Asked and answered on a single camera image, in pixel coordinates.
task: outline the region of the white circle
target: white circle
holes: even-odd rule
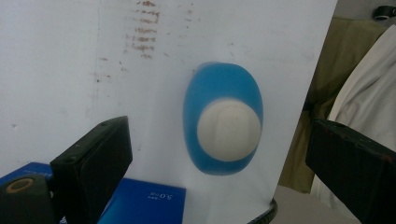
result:
[[[202,149],[221,161],[244,159],[257,147],[262,136],[260,119],[254,110],[232,99],[208,105],[197,129]]]

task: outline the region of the white backdrop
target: white backdrop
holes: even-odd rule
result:
[[[246,223],[269,207],[336,1],[0,1],[0,175],[48,163],[127,115],[127,177],[187,189],[185,223]],[[262,92],[262,139],[228,176],[195,168],[182,131],[201,63],[237,63]]]

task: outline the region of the white cloth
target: white cloth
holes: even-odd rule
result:
[[[396,151],[396,26],[375,42],[340,90],[329,120],[337,121]],[[311,194],[354,217],[315,176]]]

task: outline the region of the blue surface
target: blue surface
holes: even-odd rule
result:
[[[183,128],[191,160],[209,175],[232,175],[243,170],[256,152],[239,161],[220,161],[208,155],[198,141],[198,121],[205,108],[219,99],[234,99],[250,106],[262,125],[262,95],[253,76],[231,63],[205,63],[192,78],[183,106]]]
[[[31,162],[0,178],[0,185],[29,174],[50,177],[52,171],[47,164]],[[98,223],[182,223],[185,196],[185,189],[123,178]]]

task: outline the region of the blue box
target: blue box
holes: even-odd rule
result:
[[[51,177],[52,171],[47,164],[31,162],[0,178],[0,185],[29,174]],[[185,197],[182,188],[123,178],[98,224],[182,223]]]

